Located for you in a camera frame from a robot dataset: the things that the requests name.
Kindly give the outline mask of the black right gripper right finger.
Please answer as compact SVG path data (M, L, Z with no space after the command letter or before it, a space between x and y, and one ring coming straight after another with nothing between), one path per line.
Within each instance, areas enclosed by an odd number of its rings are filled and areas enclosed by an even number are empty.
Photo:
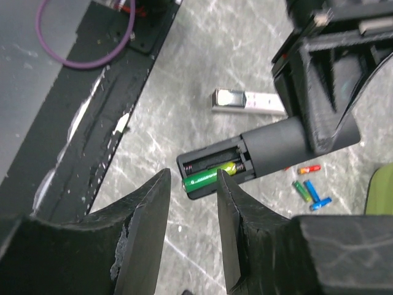
M285 218L217 174L228 294L391 294L392 217Z

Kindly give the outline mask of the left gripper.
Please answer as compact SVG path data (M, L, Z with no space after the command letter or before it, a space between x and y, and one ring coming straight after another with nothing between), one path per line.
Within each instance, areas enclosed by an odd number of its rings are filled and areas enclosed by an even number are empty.
M392 59L392 1L286 1L293 31L272 59L275 89L326 154L373 76Z

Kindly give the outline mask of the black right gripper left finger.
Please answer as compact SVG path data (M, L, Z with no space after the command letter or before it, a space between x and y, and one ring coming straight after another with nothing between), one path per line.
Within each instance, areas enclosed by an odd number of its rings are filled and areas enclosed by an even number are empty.
M171 172L80 221L1 217L2 294L153 294Z

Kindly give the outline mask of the black remote control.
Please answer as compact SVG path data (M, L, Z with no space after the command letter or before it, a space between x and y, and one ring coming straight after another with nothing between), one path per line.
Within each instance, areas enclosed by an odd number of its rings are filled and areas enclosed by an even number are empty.
M266 125L177 157L181 178L205 175L209 169L236 163L234 180L247 181L289 168L319 155L309 146L298 117Z

